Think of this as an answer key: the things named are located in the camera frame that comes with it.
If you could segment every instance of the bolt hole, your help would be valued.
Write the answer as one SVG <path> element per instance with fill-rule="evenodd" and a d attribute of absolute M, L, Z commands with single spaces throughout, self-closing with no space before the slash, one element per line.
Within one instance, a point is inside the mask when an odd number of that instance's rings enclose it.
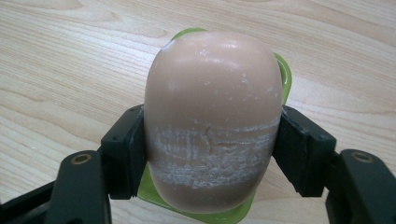
<path fill-rule="evenodd" d="M 320 140 L 327 139 L 327 136 L 324 135 L 324 134 L 321 134 L 321 135 L 319 136 L 319 139 L 320 139 Z"/>
<path fill-rule="evenodd" d="M 76 217 L 70 221 L 67 222 L 67 224 L 83 224 L 84 222 L 82 221 L 81 218 Z"/>
<path fill-rule="evenodd" d="M 92 158 L 92 156 L 90 154 L 80 154 L 80 155 L 73 157 L 71 162 L 72 162 L 72 164 L 80 165 L 82 163 L 89 161 L 91 158 Z"/>
<path fill-rule="evenodd" d="M 355 158 L 358 161 L 362 161 L 362 162 L 373 162 L 373 157 L 366 154 L 366 153 L 362 153 L 362 152 L 352 152 L 352 157 Z"/>

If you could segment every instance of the black plastic part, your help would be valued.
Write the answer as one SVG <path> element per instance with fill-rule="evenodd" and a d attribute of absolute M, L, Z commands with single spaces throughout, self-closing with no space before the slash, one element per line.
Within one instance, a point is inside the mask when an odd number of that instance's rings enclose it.
<path fill-rule="evenodd" d="M 335 176 L 342 188 L 329 188 L 326 207 L 332 224 L 396 223 L 396 178 L 378 157 L 346 149 L 340 154 Z"/>
<path fill-rule="evenodd" d="M 299 111 L 283 105 L 273 156 L 303 197 L 320 197 L 336 140 Z"/>
<path fill-rule="evenodd" d="M 99 152 L 111 199 L 125 200 L 137 195 L 147 161 L 143 121 L 143 106 L 135 106 L 102 138 Z"/>
<path fill-rule="evenodd" d="M 62 161 L 45 223 L 111 223 L 98 152 L 80 151 Z"/>
<path fill-rule="evenodd" d="M 43 223 L 54 182 L 1 205 L 0 223 Z"/>

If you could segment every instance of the soap bar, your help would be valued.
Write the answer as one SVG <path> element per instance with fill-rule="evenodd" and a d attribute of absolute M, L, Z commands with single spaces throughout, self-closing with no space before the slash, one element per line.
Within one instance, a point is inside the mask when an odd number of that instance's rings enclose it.
<path fill-rule="evenodd" d="M 281 103 L 279 66 L 260 39 L 202 31 L 169 42 L 149 70 L 144 114 L 161 197 L 197 214 L 243 203 L 268 166 Z"/>

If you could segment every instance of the green plastic holder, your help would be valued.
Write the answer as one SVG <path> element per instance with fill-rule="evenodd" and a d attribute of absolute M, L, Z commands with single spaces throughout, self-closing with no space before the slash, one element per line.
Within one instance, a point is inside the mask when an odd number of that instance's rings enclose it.
<path fill-rule="evenodd" d="M 182 36 L 187 33 L 201 32 L 201 31 L 205 31 L 205 29 L 190 28 L 179 32 L 172 39 L 178 38 L 179 36 Z M 275 56 L 279 65 L 280 74 L 282 76 L 282 88 L 283 88 L 282 104 L 284 105 L 288 99 L 291 88 L 291 71 L 286 61 L 280 55 L 275 54 Z M 253 203 L 254 193 L 250 195 L 247 198 L 247 200 L 241 205 L 225 212 L 213 213 L 213 214 L 186 213 L 172 207 L 163 200 L 163 198 L 160 196 L 158 191 L 155 189 L 154 183 L 152 182 L 151 175 L 149 172 L 149 167 L 146 166 L 145 172 L 143 173 L 142 179 L 140 181 L 140 187 L 139 187 L 139 191 L 137 192 L 137 197 L 148 203 L 156 204 L 160 207 L 180 213 L 181 215 L 186 217 L 192 217 L 204 223 L 232 224 L 232 223 L 238 223 L 248 214 L 248 211 L 250 210 L 250 207 Z"/>

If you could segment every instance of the wood grain surface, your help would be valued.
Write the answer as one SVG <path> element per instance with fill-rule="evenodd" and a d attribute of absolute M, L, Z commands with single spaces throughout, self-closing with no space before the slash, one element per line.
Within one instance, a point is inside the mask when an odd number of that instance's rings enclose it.
<path fill-rule="evenodd" d="M 150 65 L 189 27 L 257 36 L 289 63 L 288 105 L 396 174 L 396 2 L 0 2 L 0 200 L 55 179 L 64 157 L 99 147 L 144 102 Z M 328 223 L 274 160 L 241 223 Z M 196 223 L 138 199 L 112 201 L 114 223 Z"/>

